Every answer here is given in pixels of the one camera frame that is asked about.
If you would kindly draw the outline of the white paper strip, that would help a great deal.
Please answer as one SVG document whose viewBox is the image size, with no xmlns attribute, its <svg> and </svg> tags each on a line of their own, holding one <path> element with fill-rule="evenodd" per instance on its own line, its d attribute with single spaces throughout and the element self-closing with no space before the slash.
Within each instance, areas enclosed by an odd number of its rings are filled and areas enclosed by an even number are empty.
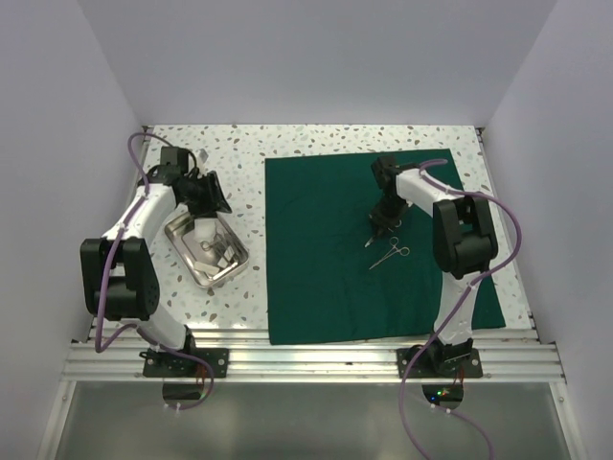
<svg viewBox="0 0 613 460">
<path fill-rule="evenodd" d="M 222 255 L 217 261 L 217 266 L 220 269 L 225 269 L 228 266 L 231 266 L 235 262 L 235 255 Z"/>
<path fill-rule="evenodd" d="M 217 265 L 205 264 L 199 261 L 193 263 L 193 269 L 205 273 L 209 277 L 213 277 L 219 272 L 219 267 Z"/>
</svg>

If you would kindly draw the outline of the long steel scissors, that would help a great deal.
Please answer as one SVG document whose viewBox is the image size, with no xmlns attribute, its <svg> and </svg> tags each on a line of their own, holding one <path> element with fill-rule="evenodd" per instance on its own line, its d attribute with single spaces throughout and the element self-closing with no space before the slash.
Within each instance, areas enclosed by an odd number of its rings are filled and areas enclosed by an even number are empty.
<svg viewBox="0 0 613 460">
<path fill-rule="evenodd" d="M 379 265 L 381 265 L 395 255 L 399 255 L 400 257 L 406 257 L 410 254 L 410 248 L 407 246 L 401 246 L 398 237 L 391 237 L 389 239 L 389 244 L 390 249 L 369 267 L 370 270 L 374 269 L 375 267 L 378 267 Z"/>
</svg>

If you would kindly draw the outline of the stainless steel tray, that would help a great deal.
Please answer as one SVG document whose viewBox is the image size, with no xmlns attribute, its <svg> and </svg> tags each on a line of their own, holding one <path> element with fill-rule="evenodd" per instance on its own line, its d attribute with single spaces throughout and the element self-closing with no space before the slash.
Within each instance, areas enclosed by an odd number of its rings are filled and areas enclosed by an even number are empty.
<svg viewBox="0 0 613 460">
<path fill-rule="evenodd" d="M 201 288 L 223 285 L 248 266 L 248 249 L 221 215 L 194 219 L 185 212 L 164 233 Z"/>
</svg>

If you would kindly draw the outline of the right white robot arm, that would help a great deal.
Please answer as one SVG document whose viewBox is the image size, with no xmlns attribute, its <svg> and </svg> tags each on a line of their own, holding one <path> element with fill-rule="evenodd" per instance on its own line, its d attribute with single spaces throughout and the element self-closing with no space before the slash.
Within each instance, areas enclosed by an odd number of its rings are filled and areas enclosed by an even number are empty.
<svg viewBox="0 0 613 460">
<path fill-rule="evenodd" d="M 440 307 L 433 333 L 423 346 L 432 373 L 448 376 L 472 351 L 472 316 L 480 276 L 498 254 L 498 240 L 488 200 L 441 182 L 427 172 L 444 160 L 421 164 L 397 163 L 393 155 L 371 165 L 382 192 L 369 214 L 375 240 L 393 233 L 401 218 L 415 206 L 432 219 L 432 251 L 442 272 Z"/>
</svg>

